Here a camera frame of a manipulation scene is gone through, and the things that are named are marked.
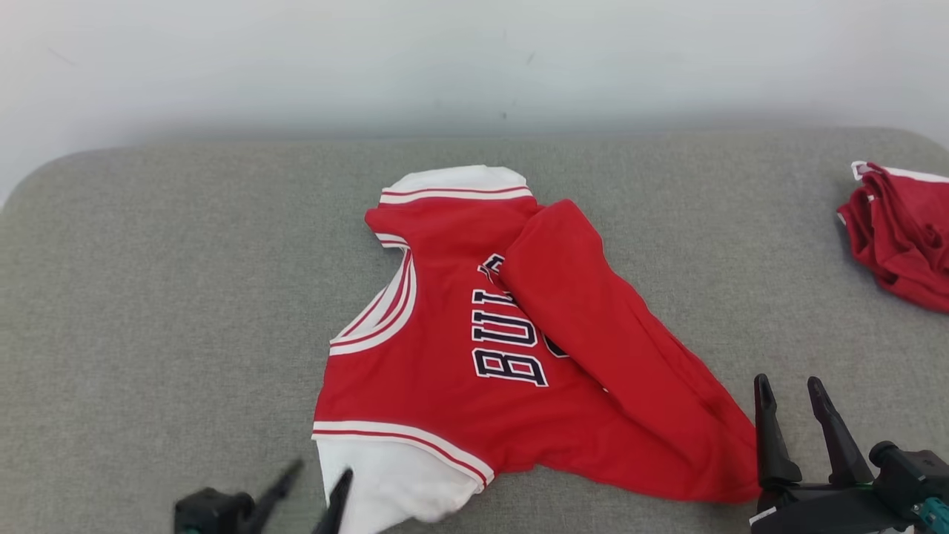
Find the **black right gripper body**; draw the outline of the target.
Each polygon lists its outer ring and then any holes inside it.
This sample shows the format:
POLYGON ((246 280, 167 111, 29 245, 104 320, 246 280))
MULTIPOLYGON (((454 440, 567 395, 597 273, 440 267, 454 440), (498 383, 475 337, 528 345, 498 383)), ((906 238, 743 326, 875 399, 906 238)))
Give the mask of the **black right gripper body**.
POLYGON ((913 523, 916 483, 769 484, 750 518, 752 533, 904 532, 913 523))

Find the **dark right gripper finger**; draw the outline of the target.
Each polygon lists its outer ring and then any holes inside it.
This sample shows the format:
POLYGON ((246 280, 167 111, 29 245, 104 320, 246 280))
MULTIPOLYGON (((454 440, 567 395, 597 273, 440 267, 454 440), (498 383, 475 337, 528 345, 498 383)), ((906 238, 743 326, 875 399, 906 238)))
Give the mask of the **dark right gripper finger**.
POLYGON ((874 477, 867 460, 845 425, 843 417, 835 408, 819 378, 807 380, 811 410, 823 432, 830 460, 831 473, 828 483, 834 487, 854 487, 872 484, 874 477))
POLYGON ((802 482, 800 467, 790 459, 777 418, 778 403, 768 376, 755 377, 757 480, 762 489, 802 482))

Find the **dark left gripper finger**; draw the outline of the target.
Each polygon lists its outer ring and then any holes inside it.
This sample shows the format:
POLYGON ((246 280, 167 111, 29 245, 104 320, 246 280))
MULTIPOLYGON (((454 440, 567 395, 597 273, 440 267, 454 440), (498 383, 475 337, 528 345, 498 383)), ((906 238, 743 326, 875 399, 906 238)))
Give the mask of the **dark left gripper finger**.
POLYGON ((343 518, 345 518, 345 506, 349 491, 353 481, 353 470, 343 470, 342 475, 337 480, 330 491, 328 498, 328 508, 323 516, 312 530, 313 534, 338 534, 341 532, 343 518))
POLYGON ((301 458, 292 461, 280 473, 277 480, 255 501, 254 508, 245 521, 245 533, 262 533, 270 521, 274 508, 284 500, 294 488, 305 463, 301 458))

